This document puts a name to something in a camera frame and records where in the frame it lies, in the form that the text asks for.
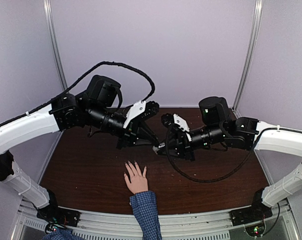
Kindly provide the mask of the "clear nail polish bottle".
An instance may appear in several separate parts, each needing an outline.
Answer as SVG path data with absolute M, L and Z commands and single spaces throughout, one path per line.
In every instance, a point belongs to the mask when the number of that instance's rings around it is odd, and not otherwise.
M 152 150 L 154 153 L 156 153 L 157 155 L 160 155 L 163 153 L 163 151 L 165 150 L 165 143 L 160 143 L 158 146 L 153 146 Z

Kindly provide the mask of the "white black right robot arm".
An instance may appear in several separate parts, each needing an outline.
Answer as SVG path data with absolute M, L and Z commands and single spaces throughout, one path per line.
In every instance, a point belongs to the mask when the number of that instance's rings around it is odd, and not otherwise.
M 268 150 L 302 157 L 302 130 L 268 124 L 250 117 L 231 118 L 225 98 L 211 96 L 199 102 L 204 127 L 190 130 L 187 122 L 177 114 L 165 114 L 162 124 L 168 129 L 163 142 L 153 148 L 158 155 L 195 159 L 196 149 L 209 150 L 221 143 L 226 148 L 253 152 Z M 302 189 L 302 162 L 275 184 L 256 192 L 247 217 L 257 221 L 281 200 Z

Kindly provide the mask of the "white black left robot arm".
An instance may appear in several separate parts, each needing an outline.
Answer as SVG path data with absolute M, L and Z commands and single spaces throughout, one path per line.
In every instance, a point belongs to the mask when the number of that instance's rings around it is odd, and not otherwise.
M 6 183 L 42 210 L 52 222 L 63 217 L 53 192 L 33 181 L 14 161 L 10 149 L 41 135 L 62 132 L 73 127 L 96 127 L 118 137 L 117 148 L 158 145 L 156 135 L 146 121 L 159 111 L 154 101 L 138 101 L 127 114 L 112 109 L 121 99 L 121 85 L 106 76 L 95 75 L 87 89 L 77 95 L 64 93 L 33 113 L 0 123 L 0 182 Z

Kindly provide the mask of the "mannequin hand with painted nails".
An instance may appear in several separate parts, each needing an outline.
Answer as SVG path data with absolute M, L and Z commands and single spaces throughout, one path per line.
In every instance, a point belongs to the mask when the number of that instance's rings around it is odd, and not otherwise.
M 125 163 L 125 167 L 128 173 L 124 173 L 124 180 L 128 189 L 134 195 L 149 191 L 146 177 L 147 167 L 145 166 L 144 169 L 141 170 L 137 162 L 131 163 L 130 161 Z

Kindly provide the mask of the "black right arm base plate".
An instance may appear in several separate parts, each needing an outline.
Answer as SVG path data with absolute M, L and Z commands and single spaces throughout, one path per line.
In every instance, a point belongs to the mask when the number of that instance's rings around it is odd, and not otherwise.
M 230 218 L 233 226 L 246 225 L 262 221 L 273 216 L 270 208 L 245 207 L 230 211 Z

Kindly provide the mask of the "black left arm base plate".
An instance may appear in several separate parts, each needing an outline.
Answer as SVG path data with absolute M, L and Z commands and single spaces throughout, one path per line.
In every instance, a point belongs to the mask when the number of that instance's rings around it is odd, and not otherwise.
M 77 227 L 80 219 L 80 212 L 65 208 L 58 208 L 56 211 L 38 209 L 36 217 L 63 228 Z

